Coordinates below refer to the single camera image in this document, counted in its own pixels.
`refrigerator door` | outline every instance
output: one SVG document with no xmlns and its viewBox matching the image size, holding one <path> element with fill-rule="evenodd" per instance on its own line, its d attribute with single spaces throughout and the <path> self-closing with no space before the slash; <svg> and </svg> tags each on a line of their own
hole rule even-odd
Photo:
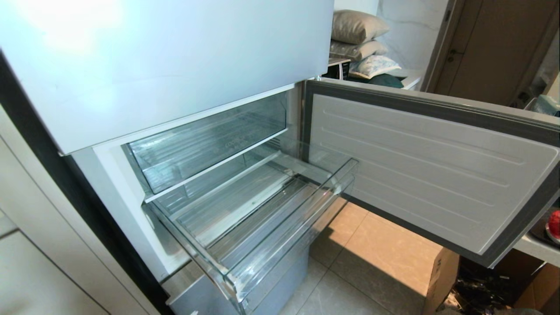
<svg viewBox="0 0 560 315">
<path fill-rule="evenodd" d="M 60 151 L 326 72 L 333 0 L 1 1 L 0 47 Z"/>
<path fill-rule="evenodd" d="M 322 79 L 303 121 L 305 143 L 360 162 L 351 202 L 484 266 L 558 196 L 555 117 Z"/>
</svg>

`beige floor tile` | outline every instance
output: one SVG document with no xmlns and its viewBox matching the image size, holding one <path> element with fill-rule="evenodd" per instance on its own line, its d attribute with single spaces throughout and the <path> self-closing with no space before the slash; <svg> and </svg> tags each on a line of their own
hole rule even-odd
<svg viewBox="0 0 560 315">
<path fill-rule="evenodd" d="M 346 249 L 331 270 L 392 314 L 419 315 L 422 312 L 422 295 Z"/>
<path fill-rule="evenodd" d="M 331 269 L 394 314 L 419 314 L 441 246 L 367 215 Z"/>
<path fill-rule="evenodd" d="M 303 283 L 296 289 L 288 303 L 280 311 L 279 315 L 296 315 L 305 301 L 313 292 L 321 278 L 325 275 L 326 267 L 309 257 L 307 276 Z"/>
<path fill-rule="evenodd" d="M 332 271 L 328 271 L 297 315 L 391 314 Z"/>
<path fill-rule="evenodd" d="M 441 248 L 441 246 L 438 245 L 437 243 L 434 243 L 434 242 L 432 242 L 431 240 L 429 240 L 429 239 L 427 239 L 427 238 L 425 238 L 425 237 L 423 237 L 423 236 L 421 236 L 421 235 L 418 235 L 418 234 L 416 234 L 416 233 L 414 233 L 414 232 L 412 232 L 412 231 L 410 231 L 410 230 L 408 230 L 408 229 L 406 229 L 406 228 L 404 228 L 404 227 L 402 227 L 402 226 L 400 226 L 400 225 L 398 225 L 398 224 L 396 224 L 396 223 L 393 223 L 393 222 L 391 222 L 391 221 L 389 221 L 389 220 L 387 220 L 387 219 L 384 219 L 383 217 L 381 217 L 381 216 L 379 216 L 379 215 L 377 215 L 377 214 L 374 214 L 374 213 L 368 211 L 368 212 L 367 212 L 367 216 L 369 216 L 369 217 L 371 217 L 371 218 L 373 218 L 373 219 L 375 219 L 375 220 L 377 220 L 377 221 L 379 221 L 379 222 L 382 222 L 382 223 L 384 223 L 385 225 L 391 226 L 391 227 L 393 227 L 395 230 L 399 231 L 400 233 L 404 233 L 404 234 L 406 234 L 407 236 L 409 236 L 409 237 L 411 237 L 411 238 L 414 238 L 414 239 L 416 239 L 416 240 L 418 240 L 418 241 L 424 243 L 425 245 L 428 245 L 428 246 L 431 246 L 431 247 L 434 247 L 434 248 Z"/>
<path fill-rule="evenodd" d="M 310 247 L 311 257 L 329 267 L 367 215 L 367 210 L 348 203 L 319 234 Z"/>
</svg>

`red object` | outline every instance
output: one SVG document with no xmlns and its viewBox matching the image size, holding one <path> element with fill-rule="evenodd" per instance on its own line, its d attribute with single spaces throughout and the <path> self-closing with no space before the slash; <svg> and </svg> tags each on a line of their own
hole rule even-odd
<svg viewBox="0 0 560 315">
<path fill-rule="evenodd" d="M 556 210 L 548 218 L 548 229 L 552 237 L 560 239 L 560 210 Z"/>
</svg>

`white countertop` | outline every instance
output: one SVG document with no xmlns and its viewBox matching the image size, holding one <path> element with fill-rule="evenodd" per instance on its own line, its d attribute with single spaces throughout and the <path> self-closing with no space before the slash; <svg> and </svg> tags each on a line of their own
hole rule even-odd
<svg viewBox="0 0 560 315">
<path fill-rule="evenodd" d="M 529 233 L 523 235 L 517 244 L 514 245 L 514 248 L 518 251 L 522 251 L 540 260 L 548 262 L 551 265 L 560 267 L 560 250 L 547 244 L 543 244 Z"/>
</svg>

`beige pillow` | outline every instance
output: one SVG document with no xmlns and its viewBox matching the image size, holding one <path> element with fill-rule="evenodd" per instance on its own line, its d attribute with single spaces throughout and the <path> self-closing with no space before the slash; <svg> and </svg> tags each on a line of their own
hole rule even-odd
<svg viewBox="0 0 560 315">
<path fill-rule="evenodd" d="M 348 58 L 352 61 L 360 61 L 370 55 L 383 55 L 387 48 L 378 41 L 367 41 L 361 45 L 342 43 L 341 41 L 330 41 L 329 57 Z"/>
<path fill-rule="evenodd" d="M 362 44 L 389 31 L 382 19 L 359 11 L 340 10 L 333 15 L 330 37 L 348 44 Z"/>
</svg>

